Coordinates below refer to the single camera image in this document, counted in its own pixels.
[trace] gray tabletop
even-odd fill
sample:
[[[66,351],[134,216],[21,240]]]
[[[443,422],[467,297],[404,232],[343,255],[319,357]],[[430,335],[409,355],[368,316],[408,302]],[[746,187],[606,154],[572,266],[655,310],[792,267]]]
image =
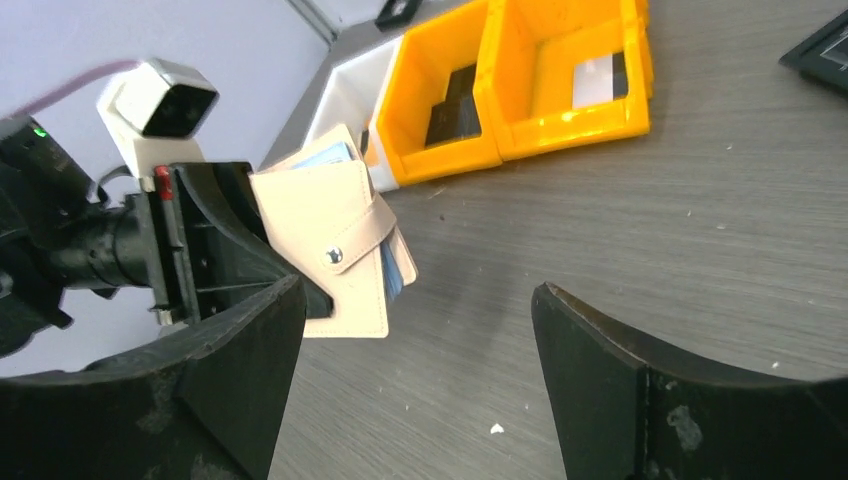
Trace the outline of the gray tabletop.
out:
[[[848,373],[848,103],[777,65],[846,4],[744,3],[654,2],[649,136],[386,195],[420,279],[389,338],[304,341],[272,478],[564,478],[529,315],[544,281],[719,361]],[[380,38],[341,36],[269,159]]]

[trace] wallet strap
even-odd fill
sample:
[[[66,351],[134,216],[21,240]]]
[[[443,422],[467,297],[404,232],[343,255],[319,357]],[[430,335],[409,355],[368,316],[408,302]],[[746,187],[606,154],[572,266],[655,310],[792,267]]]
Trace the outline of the wallet strap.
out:
[[[377,248],[397,226],[397,217],[379,194],[368,207],[330,240],[321,263],[334,274],[344,273]]]

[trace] yellow storage bin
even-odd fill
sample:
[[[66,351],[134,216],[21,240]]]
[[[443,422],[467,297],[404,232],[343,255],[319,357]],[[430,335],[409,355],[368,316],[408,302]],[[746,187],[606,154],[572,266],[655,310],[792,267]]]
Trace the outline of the yellow storage bin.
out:
[[[647,23],[646,0],[490,0],[475,93],[503,159],[647,133]]]
[[[377,131],[398,185],[500,165],[494,131],[476,78],[473,99],[482,133],[426,146],[433,107],[452,73],[478,62],[488,1],[476,0],[406,32],[377,116]]]

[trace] scratch mark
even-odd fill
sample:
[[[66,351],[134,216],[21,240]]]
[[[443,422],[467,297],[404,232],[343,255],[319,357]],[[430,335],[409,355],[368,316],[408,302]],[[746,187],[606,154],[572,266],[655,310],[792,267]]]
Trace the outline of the scratch mark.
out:
[[[648,477],[648,480],[654,480],[659,478],[660,476],[660,466],[657,465],[655,460],[651,460],[648,462],[648,468],[645,470],[645,476]]]
[[[816,408],[818,408],[819,411],[821,411],[822,414],[824,414],[824,416],[827,417],[828,420],[830,420],[830,423],[832,423],[833,426],[836,427],[837,430],[839,430],[839,434],[843,437],[848,437],[848,427],[842,424],[842,422],[839,420],[839,417],[834,415],[833,412],[831,412],[830,409],[827,408],[827,405],[822,403],[821,399],[819,399],[819,397],[817,397],[813,392],[810,392],[808,390],[807,396],[810,397],[810,400],[813,401],[813,404],[815,404]]]
[[[675,408],[668,414],[666,421],[677,431],[683,451],[692,452],[698,449],[704,440],[704,434],[701,433],[701,427],[692,420],[689,407],[681,405]]]
[[[159,478],[159,475],[162,473],[162,465],[156,465],[155,467],[150,468],[145,474],[144,478],[141,480],[156,480]]]
[[[211,463],[203,461],[203,455],[194,457],[191,466],[191,480],[238,480],[235,474]]]
[[[168,428],[174,418],[174,404],[171,402],[171,393],[176,381],[177,374],[175,372],[160,373],[150,378],[150,396],[153,399],[153,409],[135,422],[142,431],[156,435]]]

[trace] leather wallet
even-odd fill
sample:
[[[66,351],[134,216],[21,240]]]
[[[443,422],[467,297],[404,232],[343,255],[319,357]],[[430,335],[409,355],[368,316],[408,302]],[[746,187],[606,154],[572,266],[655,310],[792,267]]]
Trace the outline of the leather wallet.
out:
[[[352,161],[294,169],[344,142]],[[383,338],[389,333],[380,244],[389,242],[403,284],[418,276],[397,219],[370,182],[344,125],[251,176],[271,246],[333,297],[329,318],[310,319],[307,338]]]

